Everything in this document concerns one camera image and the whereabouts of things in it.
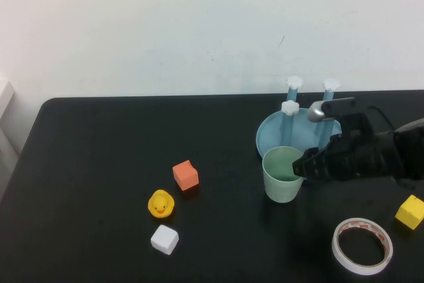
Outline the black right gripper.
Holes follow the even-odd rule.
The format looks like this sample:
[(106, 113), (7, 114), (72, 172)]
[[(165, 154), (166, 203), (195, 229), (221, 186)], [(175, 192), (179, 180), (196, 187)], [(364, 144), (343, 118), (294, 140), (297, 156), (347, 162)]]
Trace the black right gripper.
[[(375, 133), (367, 116), (354, 113), (339, 117), (342, 134), (330, 136), (323, 148), (308, 148), (292, 164), (293, 173), (309, 181), (345, 181), (358, 178), (403, 176), (403, 162), (394, 131)], [(331, 154), (328, 160), (311, 160)]]

